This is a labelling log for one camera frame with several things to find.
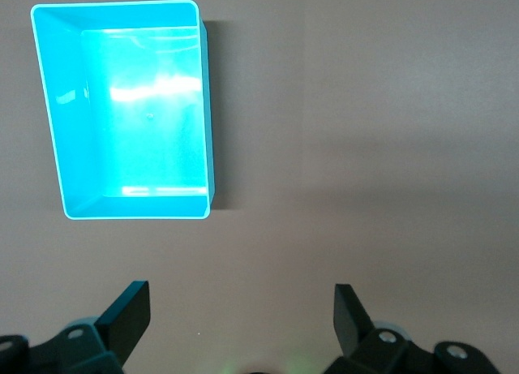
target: rectangular tray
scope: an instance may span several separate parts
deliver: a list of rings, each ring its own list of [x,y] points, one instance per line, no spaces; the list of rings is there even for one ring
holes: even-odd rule
[[[208,48],[197,5],[35,5],[31,17],[65,214],[209,215]]]

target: blue bin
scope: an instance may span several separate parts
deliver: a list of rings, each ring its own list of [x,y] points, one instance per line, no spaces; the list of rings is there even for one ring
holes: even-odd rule
[[[207,33],[191,0],[31,12],[65,214],[206,218]]]

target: gray surface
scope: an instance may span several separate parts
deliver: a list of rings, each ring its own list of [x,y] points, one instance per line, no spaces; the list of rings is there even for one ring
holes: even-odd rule
[[[147,278],[129,374],[313,374],[333,284],[423,348],[519,366],[519,0],[196,0],[206,221],[68,221],[29,11],[0,0],[0,333],[52,337]]]

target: blue plastic container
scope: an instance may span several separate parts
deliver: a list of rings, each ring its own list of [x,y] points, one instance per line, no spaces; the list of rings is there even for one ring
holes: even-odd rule
[[[36,5],[31,16],[65,214],[209,215],[208,48],[196,4]]]

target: metal screw head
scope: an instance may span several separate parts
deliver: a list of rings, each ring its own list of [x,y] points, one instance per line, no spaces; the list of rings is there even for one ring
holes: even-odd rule
[[[451,346],[447,347],[447,352],[454,358],[458,358],[458,359],[467,359],[468,358],[467,351],[463,350],[459,346],[451,345]]]
[[[382,331],[381,333],[379,333],[379,337],[382,342],[386,342],[386,343],[397,342],[397,337],[395,335],[393,335],[392,333],[390,333],[389,331]]]
[[[7,351],[11,347],[13,347],[13,342],[11,342],[11,341],[2,342],[2,343],[0,343],[0,352]]]

